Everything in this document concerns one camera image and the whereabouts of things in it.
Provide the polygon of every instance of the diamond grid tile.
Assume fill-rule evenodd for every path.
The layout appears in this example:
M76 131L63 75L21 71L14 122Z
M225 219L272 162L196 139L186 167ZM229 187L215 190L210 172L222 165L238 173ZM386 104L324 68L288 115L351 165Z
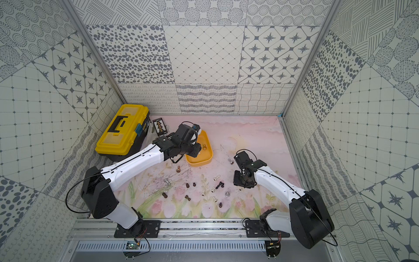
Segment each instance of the diamond grid tile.
M418 107L368 65L321 123L357 187L419 162Z
M237 83L243 28L163 27L176 83Z
M0 85L3 175L41 190L87 123L33 64Z

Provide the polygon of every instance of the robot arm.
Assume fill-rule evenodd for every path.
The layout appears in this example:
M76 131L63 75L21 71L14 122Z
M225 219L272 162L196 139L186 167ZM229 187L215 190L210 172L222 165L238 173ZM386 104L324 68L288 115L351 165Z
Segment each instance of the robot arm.
M278 176L262 160L251 160L244 151L236 154L234 159L240 168L234 173L236 186L252 188L260 184L289 205L290 213L271 209L260 216L261 226L265 230L291 233L308 249L334 230L332 219L318 192L307 192L296 187Z
M144 231L141 214L119 202L114 191L143 170L170 159L177 163L184 154L196 157L201 145L196 143L201 129L180 124L175 133L161 136L140 152L113 165L98 170L92 167L86 171L81 197L94 218L107 218L126 229L126 237L138 236ZM172 158L181 157L175 162Z

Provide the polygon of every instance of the black cable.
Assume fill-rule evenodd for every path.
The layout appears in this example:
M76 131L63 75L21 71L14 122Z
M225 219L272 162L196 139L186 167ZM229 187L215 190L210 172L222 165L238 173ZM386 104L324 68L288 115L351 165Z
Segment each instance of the black cable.
M250 218L244 218L242 221L241 221L241 225L244 227L244 229L246 230L246 227L244 226L244 221L246 221L246 220L251 220ZM269 239L273 242L273 240L271 239L271 237L268 235L268 233L267 232L264 232L262 229L260 229L260 231L264 234L264 235L266 235L267 237L269 237Z
M147 251L147 252L144 252L144 253L139 254L139 256L140 256L140 255L144 255L144 254L146 254L146 253L148 253L148 252L150 252L150 251L151 251L150 243L148 242L147 238L145 238L145 237L143 237L143 238L147 241L147 244L148 244L148 251Z
M144 154L145 154L145 153L147 153L148 151L152 150L155 146L157 146L157 145L154 145L152 148L150 148L149 150L145 151L145 152L144 152L144 153L142 153L141 155L137 155L136 157L134 157L134 158L132 158L132 159L130 159L130 160L128 160L128 161L126 161L126 162L123 162L123 163L122 163L122 164L120 164L120 165L117 165L116 167L112 168L112 169L111 169L111 171L112 171L112 170L114 170L114 169L116 169L116 168L118 168L118 167L120 167L120 166L122 166L123 164L126 164L126 163L130 162L131 160L136 159L136 158L137 158L137 157L139 157L139 156L144 155Z
M98 176L98 175L101 175L101 174L105 174L105 173L108 173L109 171L107 171L107 172L104 172L104 173L96 173L96 174L94 174L94 175L92 175L92 176L90 176L90 177L88 177L88 178L85 178L85 179L82 179L82 180L80 180L79 182L77 182L72 188L70 188L70 190L67 192L67 195L65 196L65 205L67 206L67 208L68 208L68 210L70 210L71 212L74 212L74 213L77 213L77 214L86 214L86 213L90 213L90 211L86 211L86 212L78 212L78 211L74 211L73 209L71 209L69 206L68 206L68 203L67 203L67 198L68 198L68 194L70 194L70 191L73 189L73 188L75 188L78 184L80 184L81 182L83 182L83 181L85 181L85 180L87 180L87 179L89 179L89 178L91 178L91 177L93 177L93 176Z
M311 207L311 205L309 203L307 203L307 201L305 199L303 199L302 196L300 196L300 194L297 193L297 191L295 191L287 182L285 182L282 178L278 177L278 176L274 176L273 174L263 170L263 169L258 169L260 171L263 171L265 173L267 173L270 176L276 177L277 179L281 180L282 182L284 182L292 191L294 191L295 194L297 194L297 196L299 196L304 203L313 211L313 213L316 215L316 217L320 220L320 222L323 224L323 226L326 228L326 230L329 232L329 234L332 236L333 240L335 241L336 244L332 244L324 239L322 239L322 241L331 244L332 246L338 246L338 241L336 240L336 238L333 236L332 232L327 228L327 226L323 223L322 219L317 215L317 213L313 210L313 208Z
M239 151L242 151L242 150L249 151L250 153L252 153L252 154L253 154L253 156L256 158L256 160L258 160L258 158L256 157L256 155L255 155L252 151L250 151L249 149L240 149L240 150L237 150L236 155L237 155L237 153L238 153Z

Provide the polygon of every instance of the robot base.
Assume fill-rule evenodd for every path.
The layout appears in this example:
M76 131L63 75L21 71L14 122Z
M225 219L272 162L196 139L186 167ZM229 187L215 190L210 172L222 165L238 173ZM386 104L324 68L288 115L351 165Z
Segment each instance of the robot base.
M138 215L138 221L129 229L123 228L118 224L116 226L114 238L136 238L140 236L145 230L144 237L157 238L158 232L160 231L160 220L146 220L142 219L142 215L138 213L134 208L133 210Z

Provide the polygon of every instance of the yellow toolbox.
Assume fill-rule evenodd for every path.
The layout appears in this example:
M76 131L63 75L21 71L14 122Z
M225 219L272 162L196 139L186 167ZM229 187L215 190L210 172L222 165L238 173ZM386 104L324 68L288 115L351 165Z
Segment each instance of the yellow toolbox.
M147 135L150 112L146 106L125 104L96 144L96 152L112 161L137 153Z

